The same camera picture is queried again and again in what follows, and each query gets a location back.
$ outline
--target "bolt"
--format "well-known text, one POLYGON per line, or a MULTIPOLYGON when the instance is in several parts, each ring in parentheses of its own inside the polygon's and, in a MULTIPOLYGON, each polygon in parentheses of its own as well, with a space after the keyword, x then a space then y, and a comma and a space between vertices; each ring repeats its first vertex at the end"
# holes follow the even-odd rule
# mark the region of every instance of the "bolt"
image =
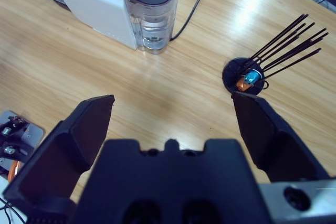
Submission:
POLYGON ((13 155, 15 153, 15 149, 12 146, 7 146, 4 150, 4 152, 8 155, 13 155))
POLYGON ((4 129, 1 131, 1 133, 2 133, 3 135, 7 136, 7 135, 10 134, 11 131, 12 131, 11 128, 9 128, 9 127, 4 127, 4 129))

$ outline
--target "white appliance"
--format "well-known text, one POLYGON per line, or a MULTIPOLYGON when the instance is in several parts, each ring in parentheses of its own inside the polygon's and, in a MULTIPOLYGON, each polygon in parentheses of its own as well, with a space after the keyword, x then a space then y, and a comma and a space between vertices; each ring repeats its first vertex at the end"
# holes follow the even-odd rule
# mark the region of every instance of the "white appliance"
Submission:
POLYGON ((133 49, 163 49, 172 36, 177 0, 64 0, 94 30, 133 49))

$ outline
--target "wood grain surface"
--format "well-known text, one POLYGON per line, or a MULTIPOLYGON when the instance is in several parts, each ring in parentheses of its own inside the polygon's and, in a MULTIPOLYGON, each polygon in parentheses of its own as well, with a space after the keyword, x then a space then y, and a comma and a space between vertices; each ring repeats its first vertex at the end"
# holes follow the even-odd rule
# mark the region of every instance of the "wood grain surface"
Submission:
MULTIPOLYGON (((174 33, 195 1, 179 0, 174 33)), ((302 13, 317 23, 310 35, 328 28, 323 50, 270 78, 260 96, 336 175, 335 14, 311 0, 201 0, 186 30, 160 55, 93 31, 53 1, 0 0, 0 111, 12 110, 48 134, 80 101, 114 94, 107 138, 134 138, 143 149, 162 149, 175 138, 196 150, 208 138, 236 138, 257 180, 267 182, 240 137, 222 69, 251 56, 302 13)), ((81 176, 74 200, 88 176, 81 176)))

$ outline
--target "blue object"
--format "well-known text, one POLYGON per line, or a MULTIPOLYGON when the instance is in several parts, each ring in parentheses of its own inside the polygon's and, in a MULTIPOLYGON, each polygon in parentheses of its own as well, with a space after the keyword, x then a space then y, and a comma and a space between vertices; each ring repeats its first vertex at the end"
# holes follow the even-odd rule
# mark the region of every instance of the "blue object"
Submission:
POLYGON ((261 73, 259 73, 257 70, 252 69, 249 73, 245 75, 245 83, 253 85, 258 80, 262 78, 261 73))

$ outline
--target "black stick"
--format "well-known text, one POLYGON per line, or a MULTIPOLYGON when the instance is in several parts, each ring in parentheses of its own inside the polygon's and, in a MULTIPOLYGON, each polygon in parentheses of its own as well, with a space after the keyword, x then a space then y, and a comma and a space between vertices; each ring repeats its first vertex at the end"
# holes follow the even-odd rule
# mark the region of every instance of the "black stick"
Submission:
MULTIPOLYGON (((272 61, 270 64, 264 66, 263 69, 266 69, 266 68, 272 66, 273 64, 275 64, 275 63, 277 63, 278 61, 282 60, 284 57, 288 56, 289 54, 294 53, 296 50, 299 50, 300 47, 305 47, 306 45, 308 45, 308 43, 311 42, 312 39, 314 39, 316 36, 320 35, 320 34, 321 34, 322 32, 324 32, 325 30, 326 30, 326 28, 320 30, 319 32, 317 32, 316 34, 314 34, 313 36, 311 36, 309 39, 306 39, 306 40, 305 40, 304 42, 302 42, 300 45, 294 47, 292 50, 288 51, 286 54, 280 56, 280 57, 277 58, 276 60, 272 61)), ((324 35, 322 35, 321 38, 325 37, 326 35, 328 35, 328 33, 325 33, 324 35)), ((260 64, 263 63, 263 62, 264 62, 265 60, 267 60, 268 58, 269 58, 269 57, 267 57, 267 58, 265 58, 264 60, 262 60, 262 61, 260 62, 260 64)))
POLYGON ((311 23, 309 26, 307 26, 304 30, 302 30, 297 36, 295 36, 293 39, 291 39, 290 41, 288 41, 286 44, 284 44, 283 46, 281 46, 279 48, 279 50, 276 50, 275 52, 273 52, 271 55, 267 56, 264 60, 262 60, 260 62, 263 63, 264 61, 268 60, 269 58, 271 58, 273 55, 275 55, 276 53, 278 53, 279 51, 283 50, 284 48, 286 48, 289 44, 293 43, 295 40, 297 40, 300 35, 302 35, 305 31, 307 31, 309 28, 311 28, 313 25, 315 25, 315 23, 311 23))
POLYGON ((274 47, 272 47, 271 49, 269 49, 266 53, 264 53, 262 56, 259 57, 259 59, 256 60, 262 60, 262 58, 266 55, 268 55, 270 52, 272 52, 274 49, 276 49, 278 46, 280 46, 282 43, 284 43, 287 39, 289 39, 290 37, 292 37, 293 35, 295 35, 302 27, 304 27, 306 25, 306 23, 303 23, 301 26, 299 26, 296 30, 292 31, 288 36, 286 36, 282 41, 280 41, 279 43, 277 43, 274 47))
POLYGON ((298 17, 293 23, 291 23, 288 27, 286 27, 281 33, 279 33, 274 39, 272 39, 269 43, 264 45, 259 51, 257 51, 254 55, 252 55, 249 60, 253 60, 256 58, 259 54, 261 54, 263 51, 265 51, 268 47, 270 47, 274 42, 279 40, 283 35, 285 35, 289 30, 291 30, 293 27, 295 27, 298 23, 303 21, 305 18, 308 17, 308 14, 302 14, 300 17, 298 17))
POLYGON ((262 70, 265 72, 266 70, 268 70, 269 67, 279 65, 280 63, 284 62, 285 60, 287 60, 287 59, 293 57, 294 55, 298 54, 299 52, 305 50, 306 49, 305 46, 310 45, 311 43, 312 43, 311 40, 302 42, 301 44, 294 47, 292 50, 288 51, 284 55, 280 56, 279 58, 275 59, 274 61, 272 61, 269 64, 267 64, 266 66, 264 66, 262 68, 262 70))
POLYGON ((321 48, 319 48, 319 49, 317 49, 317 50, 311 52, 310 54, 307 54, 306 56, 303 56, 302 58, 300 58, 300 59, 294 61, 293 63, 291 63, 291 64, 289 64, 289 65, 287 65, 287 66, 285 66, 285 67, 279 69, 278 71, 275 71, 274 73, 271 73, 270 75, 268 75, 268 76, 266 76, 266 77, 264 77, 264 78, 262 78, 262 79, 260 79, 258 82, 265 81, 266 79, 268 79, 268 78, 274 76, 275 74, 277 74, 277 73, 279 73, 279 72, 281 72, 281 71, 283 71, 283 70, 285 70, 285 69, 287 69, 287 68, 290 68, 291 66, 293 66, 293 65, 295 65, 295 64, 297 64, 297 63, 299 63, 299 62, 301 62, 301 61, 303 61, 303 60, 305 60, 305 59, 307 59, 307 58, 309 58, 309 57, 311 57, 311 56, 313 56, 313 55, 315 55, 315 54, 317 54, 320 50, 321 50, 321 48))

